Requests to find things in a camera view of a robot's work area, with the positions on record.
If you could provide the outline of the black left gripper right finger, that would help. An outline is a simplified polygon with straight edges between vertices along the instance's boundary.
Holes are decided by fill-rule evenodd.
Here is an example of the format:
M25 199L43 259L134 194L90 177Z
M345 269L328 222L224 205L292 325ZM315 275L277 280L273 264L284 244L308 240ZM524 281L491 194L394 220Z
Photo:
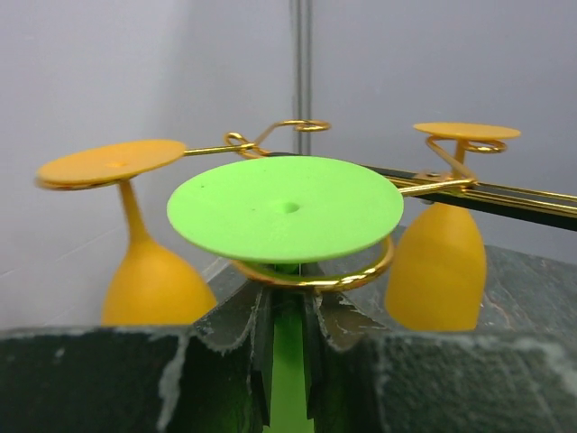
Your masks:
M304 298L318 432L573 432L576 349L550 335L393 331L345 296Z

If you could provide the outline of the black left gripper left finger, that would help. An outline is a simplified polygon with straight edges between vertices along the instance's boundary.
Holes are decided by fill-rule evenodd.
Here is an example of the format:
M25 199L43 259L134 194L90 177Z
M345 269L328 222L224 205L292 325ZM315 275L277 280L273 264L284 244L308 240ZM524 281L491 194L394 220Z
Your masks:
M270 417L268 290L190 326L1 335L4 432L260 432Z

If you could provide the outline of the yellow wine glass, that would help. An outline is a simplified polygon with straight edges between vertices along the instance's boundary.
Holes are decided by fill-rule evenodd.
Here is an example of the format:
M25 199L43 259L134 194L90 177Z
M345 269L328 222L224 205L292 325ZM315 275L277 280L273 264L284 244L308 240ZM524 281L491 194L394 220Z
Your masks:
M505 126L454 122L415 124L426 144L452 172L435 192L473 186L467 152L499 153L520 132ZM487 263L481 232L462 207L434 203L404 231L389 271L384 306L401 326L415 331L470 331L481 311Z
M178 160L185 150L184 143L172 140L117 143L58 158L36 172L45 189L119 188L129 242L105 296L105 326L187 325L217 304L201 274L148 233L131 183Z

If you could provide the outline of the green wine glass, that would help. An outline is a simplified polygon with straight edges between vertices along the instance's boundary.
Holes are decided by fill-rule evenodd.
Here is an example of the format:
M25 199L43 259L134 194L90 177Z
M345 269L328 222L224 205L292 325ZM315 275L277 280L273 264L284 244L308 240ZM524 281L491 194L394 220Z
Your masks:
M267 432L311 432L301 300L338 289L320 262L382 244L404 209L398 189L360 165L314 156L263 157L197 175L170 196L173 229L191 244L257 266L265 312L255 336L253 385L263 393Z

